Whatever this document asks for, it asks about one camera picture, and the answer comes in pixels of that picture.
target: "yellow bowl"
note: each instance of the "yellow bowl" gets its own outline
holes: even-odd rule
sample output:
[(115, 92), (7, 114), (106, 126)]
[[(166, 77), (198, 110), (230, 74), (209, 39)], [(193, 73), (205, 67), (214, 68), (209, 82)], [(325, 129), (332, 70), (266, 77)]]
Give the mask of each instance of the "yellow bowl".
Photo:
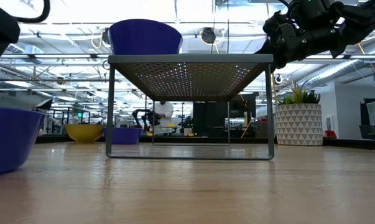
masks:
[(103, 134), (103, 126), (100, 124), (67, 124), (67, 134), (76, 143), (94, 143)]

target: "metal table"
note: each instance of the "metal table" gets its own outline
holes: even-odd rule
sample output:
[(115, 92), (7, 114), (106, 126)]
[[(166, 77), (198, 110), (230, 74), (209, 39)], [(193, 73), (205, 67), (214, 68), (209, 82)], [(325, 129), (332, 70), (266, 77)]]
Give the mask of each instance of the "metal table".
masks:
[[(110, 158), (271, 160), (274, 157), (271, 70), (272, 55), (179, 54), (110, 55), (106, 155)], [(117, 156), (111, 151), (115, 70), (156, 101), (227, 101), (263, 71), (266, 73), (269, 155), (252, 158)]]

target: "perforated metal tabletop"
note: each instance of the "perforated metal tabletop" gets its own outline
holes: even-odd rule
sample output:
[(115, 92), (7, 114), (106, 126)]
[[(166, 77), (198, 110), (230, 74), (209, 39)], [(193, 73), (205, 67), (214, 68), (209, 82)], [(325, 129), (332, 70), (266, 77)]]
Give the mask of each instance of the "perforated metal tabletop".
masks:
[(154, 101), (229, 101), (272, 55), (112, 55), (109, 63)]

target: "blue bin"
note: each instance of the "blue bin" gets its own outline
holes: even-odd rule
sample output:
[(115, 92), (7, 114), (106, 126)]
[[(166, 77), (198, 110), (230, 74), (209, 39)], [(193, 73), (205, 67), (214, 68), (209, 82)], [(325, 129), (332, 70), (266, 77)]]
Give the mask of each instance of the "blue bin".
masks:
[(0, 107), (0, 173), (25, 163), (44, 119), (42, 113)]
[(109, 28), (115, 55), (179, 54), (182, 35), (167, 24), (148, 19), (128, 19)]
[[(107, 138), (107, 129), (103, 129)], [(137, 144), (142, 133), (141, 128), (113, 128), (113, 144)]]

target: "wooden floor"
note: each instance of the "wooden floor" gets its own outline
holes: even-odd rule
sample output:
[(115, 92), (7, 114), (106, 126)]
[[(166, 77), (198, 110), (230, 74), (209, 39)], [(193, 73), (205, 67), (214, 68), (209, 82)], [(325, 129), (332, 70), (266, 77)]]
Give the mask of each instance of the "wooden floor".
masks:
[(375, 151), (279, 146), (270, 162), (128, 160), (108, 159), (103, 144), (39, 144), (0, 175), (4, 223), (375, 223)]

